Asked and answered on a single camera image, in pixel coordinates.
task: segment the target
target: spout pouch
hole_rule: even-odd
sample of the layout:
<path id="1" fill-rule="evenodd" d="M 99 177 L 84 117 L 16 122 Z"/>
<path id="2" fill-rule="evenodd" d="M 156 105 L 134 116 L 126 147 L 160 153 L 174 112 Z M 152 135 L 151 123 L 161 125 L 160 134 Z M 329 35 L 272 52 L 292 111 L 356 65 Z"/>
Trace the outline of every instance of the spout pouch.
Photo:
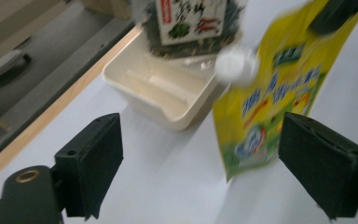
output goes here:
<path id="1" fill-rule="evenodd" d="M 358 6 L 348 7 L 347 2 L 356 1 L 313 0 L 274 21 L 257 50 L 260 67 L 254 83 L 247 88 L 233 85 L 214 103 L 227 180 L 278 157 L 284 112 L 309 113 L 358 22 Z M 342 11 L 347 13 L 344 20 Z"/>

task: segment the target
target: packaging bag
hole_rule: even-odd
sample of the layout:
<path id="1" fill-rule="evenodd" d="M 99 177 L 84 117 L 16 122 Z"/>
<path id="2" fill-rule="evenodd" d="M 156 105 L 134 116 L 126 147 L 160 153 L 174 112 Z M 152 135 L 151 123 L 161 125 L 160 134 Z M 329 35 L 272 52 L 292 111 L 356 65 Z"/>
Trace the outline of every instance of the packaging bag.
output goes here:
<path id="1" fill-rule="evenodd" d="M 233 85 L 213 105 L 227 180 L 278 157 L 283 114 L 309 113 L 356 22 L 358 1 L 313 0 L 270 25 L 255 81 Z"/>
<path id="2" fill-rule="evenodd" d="M 247 0 L 156 0 L 145 7 L 150 52 L 164 59 L 216 54 L 238 39 Z"/>

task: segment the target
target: beige plastic container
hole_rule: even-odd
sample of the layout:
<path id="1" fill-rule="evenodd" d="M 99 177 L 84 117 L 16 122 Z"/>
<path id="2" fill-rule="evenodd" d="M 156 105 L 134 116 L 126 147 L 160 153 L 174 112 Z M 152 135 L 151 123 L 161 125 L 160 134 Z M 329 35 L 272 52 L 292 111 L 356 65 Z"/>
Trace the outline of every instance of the beige plastic container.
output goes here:
<path id="1" fill-rule="evenodd" d="M 216 87 L 215 56 L 165 61 L 148 53 L 143 31 L 103 69 L 103 80 L 158 123 L 185 129 Z"/>

